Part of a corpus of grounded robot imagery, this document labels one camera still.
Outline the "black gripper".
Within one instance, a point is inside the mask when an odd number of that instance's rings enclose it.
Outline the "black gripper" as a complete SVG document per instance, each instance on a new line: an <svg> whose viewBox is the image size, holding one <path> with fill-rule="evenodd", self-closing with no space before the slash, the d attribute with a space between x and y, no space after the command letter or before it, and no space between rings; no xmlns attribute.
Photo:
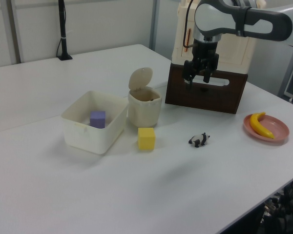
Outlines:
<svg viewBox="0 0 293 234"><path fill-rule="evenodd" d="M219 55L216 53L217 42L202 42L194 40L192 61L186 60L183 68L183 79L186 90L192 88L192 82L197 71L204 72L203 82L209 83L210 76L217 70Z"/></svg>

